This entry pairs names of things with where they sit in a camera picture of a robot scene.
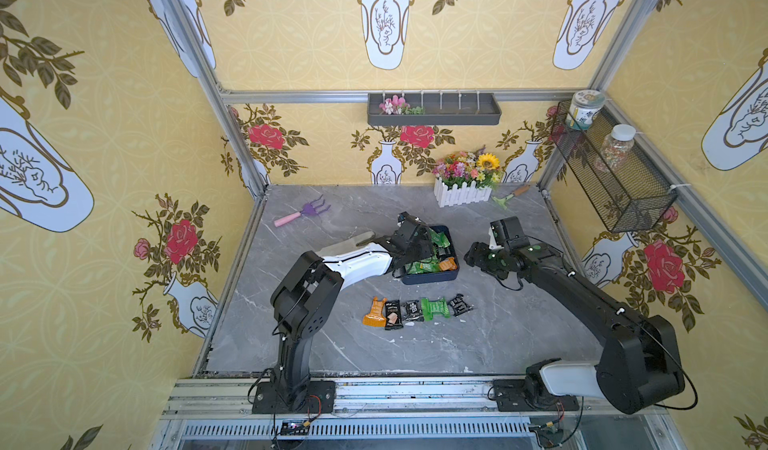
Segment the dark blue storage box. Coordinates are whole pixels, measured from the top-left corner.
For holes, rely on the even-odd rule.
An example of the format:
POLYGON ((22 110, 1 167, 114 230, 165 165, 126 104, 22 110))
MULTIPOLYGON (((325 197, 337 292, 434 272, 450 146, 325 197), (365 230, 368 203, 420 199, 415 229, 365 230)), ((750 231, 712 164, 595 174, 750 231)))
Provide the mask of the dark blue storage box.
POLYGON ((431 230, 436 235, 433 239, 434 256, 421 262, 408 264, 400 269, 395 277, 404 285, 449 282, 458 277, 460 264, 449 228, 443 225, 434 225, 431 226, 431 230), (455 258, 458 270, 441 272, 438 266, 439 262, 449 257, 455 258))

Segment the green cookie packet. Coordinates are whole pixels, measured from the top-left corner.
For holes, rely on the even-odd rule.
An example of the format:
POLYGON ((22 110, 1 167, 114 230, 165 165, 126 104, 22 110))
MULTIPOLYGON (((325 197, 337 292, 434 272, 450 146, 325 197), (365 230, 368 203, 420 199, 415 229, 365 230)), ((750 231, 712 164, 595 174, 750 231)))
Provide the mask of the green cookie packet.
POLYGON ((420 300, 421 311, 425 321, 433 321, 436 316, 444 318, 451 317, 451 310, 444 298, 429 300, 422 298, 420 300))

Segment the black cookie packet with picture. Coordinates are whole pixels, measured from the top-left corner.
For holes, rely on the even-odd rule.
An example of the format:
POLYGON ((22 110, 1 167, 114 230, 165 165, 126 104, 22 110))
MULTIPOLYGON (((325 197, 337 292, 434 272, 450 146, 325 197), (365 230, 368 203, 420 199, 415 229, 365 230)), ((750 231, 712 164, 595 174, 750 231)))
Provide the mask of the black cookie packet with picture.
POLYGON ((387 331, 403 328, 402 308, 399 300, 388 300, 384 306, 385 329, 387 331))

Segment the orange cookie packet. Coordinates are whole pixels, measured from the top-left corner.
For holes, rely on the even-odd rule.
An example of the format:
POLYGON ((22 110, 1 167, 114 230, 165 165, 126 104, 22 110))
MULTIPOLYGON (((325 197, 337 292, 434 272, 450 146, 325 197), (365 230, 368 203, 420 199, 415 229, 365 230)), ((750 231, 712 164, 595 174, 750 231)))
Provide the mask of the orange cookie packet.
POLYGON ((368 327, 384 328, 387 319, 385 317, 386 298, 374 297, 370 311, 362 318, 362 324, 368 327))

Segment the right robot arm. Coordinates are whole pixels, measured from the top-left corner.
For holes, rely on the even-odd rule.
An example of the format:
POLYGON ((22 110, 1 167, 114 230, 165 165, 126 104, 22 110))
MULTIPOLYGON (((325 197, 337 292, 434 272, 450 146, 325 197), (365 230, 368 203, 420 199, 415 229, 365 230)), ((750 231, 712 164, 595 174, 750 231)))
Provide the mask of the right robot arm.
POLYGON ((540 405, 556 397, 608 401, 631 415, 693 386, 680 362, 673 326, 619 303, 568 265, 562 251, 525 235, 518 218, 490 225, 490 240, 475 242, 465 263, 503 282, 515 275, 545 291, 592 333, 602 347, 597 362, 549 359, 526 370, 523 394, 540 405))

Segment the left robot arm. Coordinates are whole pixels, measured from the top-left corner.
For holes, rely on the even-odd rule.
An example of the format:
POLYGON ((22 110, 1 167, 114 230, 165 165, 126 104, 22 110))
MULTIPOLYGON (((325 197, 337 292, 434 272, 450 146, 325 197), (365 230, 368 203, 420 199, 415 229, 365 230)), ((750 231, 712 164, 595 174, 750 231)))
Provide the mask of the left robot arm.
POLYGON ((252 412, 298 413, 312 396, 320 398, 318 406, 332 403, 335 384, 311 381, 310 356, 312 339, 328 321, 340 292, 433 253, 430 227, 406 212, 390 236, 364 232, 320 252, 303 253, 270 298, 273 333, 280 337, 278 360, 249 389, 252 412))

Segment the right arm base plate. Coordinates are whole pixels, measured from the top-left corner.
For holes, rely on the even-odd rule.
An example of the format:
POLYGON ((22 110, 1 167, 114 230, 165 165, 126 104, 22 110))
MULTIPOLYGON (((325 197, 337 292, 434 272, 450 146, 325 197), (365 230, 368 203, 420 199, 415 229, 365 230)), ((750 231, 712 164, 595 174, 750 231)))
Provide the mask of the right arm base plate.
POLYGON ((538 380, 529 378, 493 380, 487 398, 496 403, 500 412, 569 412, 580 409, 575 397, 553 395, 538 380))

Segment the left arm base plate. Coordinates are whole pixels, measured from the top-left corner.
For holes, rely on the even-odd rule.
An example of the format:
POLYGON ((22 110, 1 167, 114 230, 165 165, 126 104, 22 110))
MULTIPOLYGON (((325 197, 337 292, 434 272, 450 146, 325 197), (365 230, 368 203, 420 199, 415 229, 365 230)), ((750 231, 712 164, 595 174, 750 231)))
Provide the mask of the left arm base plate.
POLYGON ((303 389, 290 393, 277 383, 261 381, 248 395, 253 414, 308 413, 314 417, 333 411, 336 384, 330 380, 310 380, 303 389))

